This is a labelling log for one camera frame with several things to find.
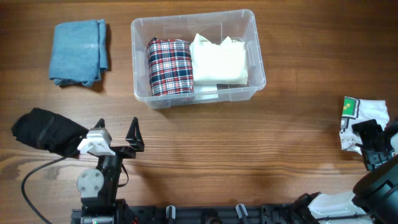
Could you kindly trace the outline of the black garment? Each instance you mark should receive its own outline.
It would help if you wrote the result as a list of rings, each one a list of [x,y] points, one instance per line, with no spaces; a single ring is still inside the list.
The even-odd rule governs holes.
[[[41,108],[21,116],[11,131],[17,141],[62,157],[78,154],[77,147],[88,133],[80,124]]]

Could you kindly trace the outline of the clear plastic storage container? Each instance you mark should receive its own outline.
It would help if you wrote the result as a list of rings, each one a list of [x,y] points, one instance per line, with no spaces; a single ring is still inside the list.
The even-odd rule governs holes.
[[[215,91],[218,98],[212,100],[196,100],[194,92],[152,96],[147,56],[149,41],[156,37],[192,42],[196,34],[206,37],[214,44],[220,44],[227,37],[244,42],[248,65],[247,84],[218,84],[218,90]],[[131,44],[134,96],[153,110],[199,103],[246,101],[266,86],[256,19],[249,9],[134,19],[131,23]]]

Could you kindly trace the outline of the white pixel print t-shirt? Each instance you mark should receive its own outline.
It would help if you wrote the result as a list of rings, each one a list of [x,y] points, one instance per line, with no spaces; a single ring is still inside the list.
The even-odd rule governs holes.
[[[375,119],[377,124],[384,129],[389,122],[386,102],[384,100],[364,100],[344,97],[343,112],[340,122],[340,143],[343,151],[357,152],[361,154],[357,144],[362,140],[355,134],[352,125]]]

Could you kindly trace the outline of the cream garment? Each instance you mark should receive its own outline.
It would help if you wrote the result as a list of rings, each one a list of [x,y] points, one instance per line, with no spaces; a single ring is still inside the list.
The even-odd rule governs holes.
[[[197,34],[190,44],[193,81],[196,85],[245,85],[248,65],[245,43],[227,37],[214,44]]]

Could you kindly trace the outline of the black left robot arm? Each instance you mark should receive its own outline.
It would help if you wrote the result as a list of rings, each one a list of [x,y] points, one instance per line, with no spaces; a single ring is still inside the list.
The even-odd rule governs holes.
[[[72,223],[117,224],[139,223],[138,217],[124,199],[117,199],[121,172],[125,172],[124,159],[134,159],[144,151],[144,141],[137,118],[133,118],[125,140],[127,146],[112,146],[112,137],[100,119],[83,137],[77,149],[81,154],[92,154],[98,158],[94,169],[84,170],[76,186],[80,193],[81,210],[73,210]]]

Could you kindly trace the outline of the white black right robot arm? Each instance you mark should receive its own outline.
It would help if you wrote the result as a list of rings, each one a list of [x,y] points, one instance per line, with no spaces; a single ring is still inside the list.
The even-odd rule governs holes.
[[[397,121],[352,125],[368,173],[350,192],[303,194],[290,209],[294,223],[397,223]]]

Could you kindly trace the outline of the red navy plaid shirt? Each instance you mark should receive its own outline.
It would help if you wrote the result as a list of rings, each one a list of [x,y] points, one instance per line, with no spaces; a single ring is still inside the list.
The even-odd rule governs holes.
[[[194,91],[190,44],[187,41],[154,37],[147,44],[147,54],[153,96]]]

